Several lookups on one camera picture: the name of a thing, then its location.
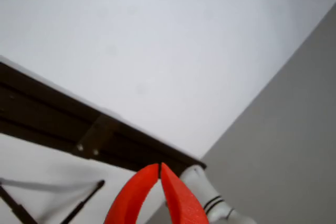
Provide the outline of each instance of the dark wooden beam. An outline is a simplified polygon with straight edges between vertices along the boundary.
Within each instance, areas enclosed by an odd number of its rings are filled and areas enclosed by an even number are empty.
[[[0,62],[0,132],[138,171],[165,162],[177,175],[206,165]]]

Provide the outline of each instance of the white wall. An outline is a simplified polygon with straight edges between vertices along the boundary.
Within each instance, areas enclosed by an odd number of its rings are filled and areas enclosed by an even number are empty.
[[[0,54],[202,157],[334,2],[0,0]]]

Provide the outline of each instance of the black stripe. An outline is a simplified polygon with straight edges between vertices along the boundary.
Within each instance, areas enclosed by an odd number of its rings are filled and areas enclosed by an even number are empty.
[[[211,209],[213,209],[217,204],[224,202],[223,199],[220,199],[219,201],[216,201],[215,203],[213,203],[212,206],[209,207],[209,209],[205,212],[206,215],[208,215],[208,213],[211,211]]]
[[[209,201],[204,205],[203,209],[205,210],[205,208],[206,208],[212,201],[214,201],[214,200],[216,200],[216,199],[219,199],[220,197],[221,197],[221,196],[218,195],[218,196],[216,196],[215,198],[209,200]]]
[[[226,220],[229,219],[230,217],[230,214],[233,212],[233,210],[235,210],[234,208],[231,208],[230,212],[227,214],[227,216],[225,217]]]

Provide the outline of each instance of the white ceiling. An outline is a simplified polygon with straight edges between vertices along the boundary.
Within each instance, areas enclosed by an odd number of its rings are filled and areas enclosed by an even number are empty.
[[[53,87],[202,157],[335,1],[0,0],[0,54]],[[99,210],[88,206],[74,223],[102,222],[110,198],[132,174],[4,136],[0,141],[7,153],[31,146],[30,154],[13,154],[26,162],[33,164],[35,153],[43,160],[28,171],[13,155],[1,156],[1,176],[72,183],[76,173],[60,178],[61,172],[49,169],[69,163],[87,167],[80,180],[94,180],[94,169],[110,179],[95,199]],[[139,222],[156,209],[159,191]]]

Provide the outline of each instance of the screw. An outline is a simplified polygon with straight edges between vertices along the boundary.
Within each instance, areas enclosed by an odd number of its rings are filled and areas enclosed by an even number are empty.
[[[78,145],[77,145],[77,149],[78,149],[80,152],[82,152],[82,151],[84,150],[84,147],[83,147],[83,145],[78,144]]]

